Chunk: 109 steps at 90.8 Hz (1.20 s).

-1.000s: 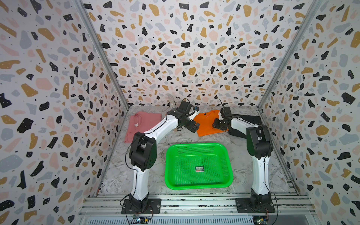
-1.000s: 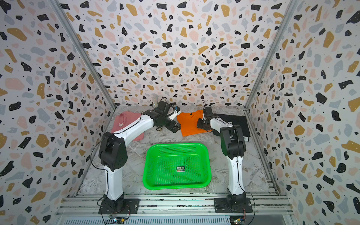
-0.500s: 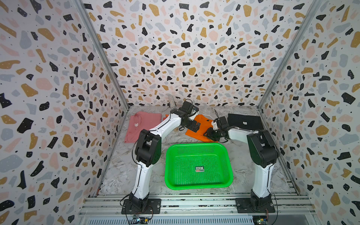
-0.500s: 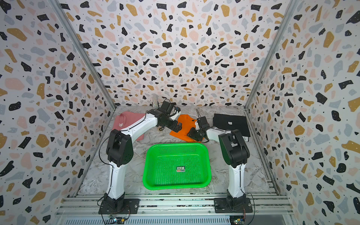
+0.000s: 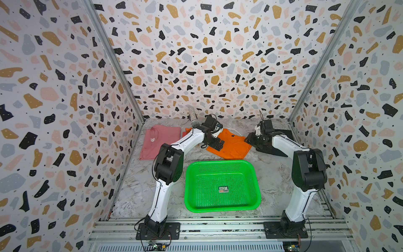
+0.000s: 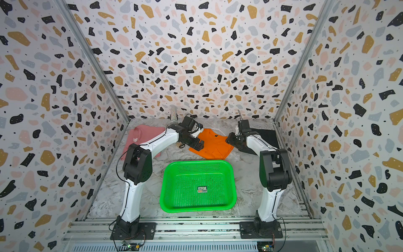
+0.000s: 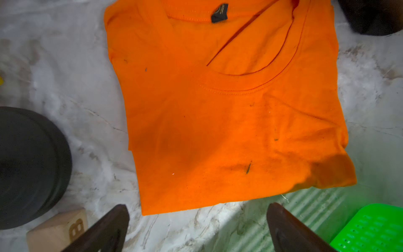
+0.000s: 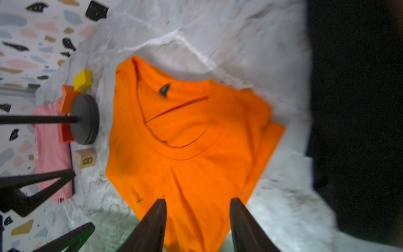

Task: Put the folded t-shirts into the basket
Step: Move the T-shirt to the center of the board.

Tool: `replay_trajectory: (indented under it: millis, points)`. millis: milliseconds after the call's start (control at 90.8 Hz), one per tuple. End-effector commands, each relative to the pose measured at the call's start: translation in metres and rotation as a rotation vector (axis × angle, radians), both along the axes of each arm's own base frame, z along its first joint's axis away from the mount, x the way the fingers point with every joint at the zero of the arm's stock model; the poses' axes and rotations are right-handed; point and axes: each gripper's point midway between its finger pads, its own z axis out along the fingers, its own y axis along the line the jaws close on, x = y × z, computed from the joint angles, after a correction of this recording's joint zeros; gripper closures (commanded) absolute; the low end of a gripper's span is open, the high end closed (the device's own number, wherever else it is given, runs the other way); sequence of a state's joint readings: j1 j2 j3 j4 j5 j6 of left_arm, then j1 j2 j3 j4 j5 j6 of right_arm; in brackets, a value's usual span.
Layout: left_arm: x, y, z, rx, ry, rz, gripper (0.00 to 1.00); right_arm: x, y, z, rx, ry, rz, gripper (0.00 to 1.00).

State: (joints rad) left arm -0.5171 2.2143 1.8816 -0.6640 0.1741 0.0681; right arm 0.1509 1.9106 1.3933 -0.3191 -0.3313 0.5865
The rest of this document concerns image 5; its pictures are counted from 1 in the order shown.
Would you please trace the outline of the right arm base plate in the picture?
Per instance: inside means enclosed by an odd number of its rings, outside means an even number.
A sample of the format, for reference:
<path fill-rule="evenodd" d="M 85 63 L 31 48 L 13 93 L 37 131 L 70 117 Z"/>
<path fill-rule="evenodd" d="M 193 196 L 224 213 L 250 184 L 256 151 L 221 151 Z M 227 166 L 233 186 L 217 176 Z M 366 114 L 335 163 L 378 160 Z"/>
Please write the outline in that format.
<path fill-rule="evenodd" d="M 308 238 L 305 222 L 264 222 L 263 229 L 266 239 L 297 239 Z"/>

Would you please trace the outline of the orange t-shirt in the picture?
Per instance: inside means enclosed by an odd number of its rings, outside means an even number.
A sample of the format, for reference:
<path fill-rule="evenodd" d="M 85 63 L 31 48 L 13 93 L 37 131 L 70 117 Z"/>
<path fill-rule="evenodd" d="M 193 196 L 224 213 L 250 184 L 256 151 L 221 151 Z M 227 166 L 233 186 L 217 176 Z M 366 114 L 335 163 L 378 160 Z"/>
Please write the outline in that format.
<path fill-rule="evenodd" d="M 206 150 L 225 160 L 243 160 L 251 149 L 251 145 L 245 142 L 245 137 L 235 135 L 228 129 L 223 129 L 218 137 L 224 141 L 222 149 L 217 151 L 208 146 Z"/>

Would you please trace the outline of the pink t-shirt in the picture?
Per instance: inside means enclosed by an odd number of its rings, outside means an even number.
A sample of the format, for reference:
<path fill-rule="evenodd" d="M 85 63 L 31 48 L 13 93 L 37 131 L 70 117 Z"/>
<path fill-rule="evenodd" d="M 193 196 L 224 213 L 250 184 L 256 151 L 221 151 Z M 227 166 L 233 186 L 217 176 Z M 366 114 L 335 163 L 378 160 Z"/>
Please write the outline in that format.
<path fill-rule="evenodd" d="M 180 127 L 155 125 L 145 132 L 140 160 L 153 160 L 163 144 L 171 144 L 181 138 Z"/>

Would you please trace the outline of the green plastic basket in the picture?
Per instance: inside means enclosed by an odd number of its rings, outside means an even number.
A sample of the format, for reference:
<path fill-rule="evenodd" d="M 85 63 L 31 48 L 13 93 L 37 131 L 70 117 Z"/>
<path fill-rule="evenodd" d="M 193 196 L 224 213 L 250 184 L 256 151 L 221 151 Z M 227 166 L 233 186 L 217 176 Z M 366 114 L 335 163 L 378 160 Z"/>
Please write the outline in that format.
<path fill-rule="evenodd" d="M 228 186 L 228 193 L 219 193 Z M 261 204 L 253 165 L 244 160 L 200 161 L 186 169 L 184 203 L 193 213 L 251 211 Z"/>

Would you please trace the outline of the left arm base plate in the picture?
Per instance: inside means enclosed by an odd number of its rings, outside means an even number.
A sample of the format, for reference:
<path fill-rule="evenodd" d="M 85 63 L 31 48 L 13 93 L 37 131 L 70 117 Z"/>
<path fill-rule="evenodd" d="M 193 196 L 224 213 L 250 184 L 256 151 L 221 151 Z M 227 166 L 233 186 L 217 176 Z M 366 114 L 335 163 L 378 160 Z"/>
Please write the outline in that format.
<path fill-rule="evenodd" d="M 137 229 L 136 240 L 178 240 L 181 232 L 179 222 L 168 222 L 154 227 L 153 224 L 141 223 Z"/>

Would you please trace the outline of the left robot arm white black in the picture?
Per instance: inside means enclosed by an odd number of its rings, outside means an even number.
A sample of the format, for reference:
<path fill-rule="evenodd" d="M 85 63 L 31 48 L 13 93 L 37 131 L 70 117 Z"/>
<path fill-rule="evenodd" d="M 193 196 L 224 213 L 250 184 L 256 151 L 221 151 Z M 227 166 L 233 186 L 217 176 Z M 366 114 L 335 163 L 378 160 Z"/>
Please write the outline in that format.
<path fill-rule="evenodd" d="M 156 236 L 162 236 L 165 232 L 172 187 L 182 175 L 184 157 L 200 143 L 220 151 L 225 143 L 218 137 L 222 130 L 223 125 L 219 122 L 212 125 L 205 122 L 178 141 L 161 146 L 153 166 L 153 177 L 156 181 L 154 199 L 148 215 L 144 218 L 147 231 Z"/>

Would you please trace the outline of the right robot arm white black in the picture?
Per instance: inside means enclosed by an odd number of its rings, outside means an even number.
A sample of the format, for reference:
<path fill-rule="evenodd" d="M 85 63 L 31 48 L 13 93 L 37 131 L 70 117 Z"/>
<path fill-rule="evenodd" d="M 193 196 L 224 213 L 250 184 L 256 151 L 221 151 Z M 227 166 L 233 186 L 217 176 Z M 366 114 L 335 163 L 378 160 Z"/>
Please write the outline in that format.
<path fill-rule="evenodd" d="M 326 165 L 322 151 L 305 147 L 281 131 L 264 129 L 260 123 L 245 142 L 256 150 L 280 155 L 292 161 L 291 178 L 294 183 L 291 200 L 279 222 L 266 222 L 266 234 L 278 237 L 307 238 L 305 223 L 310 203 L 327 182 Z"/>

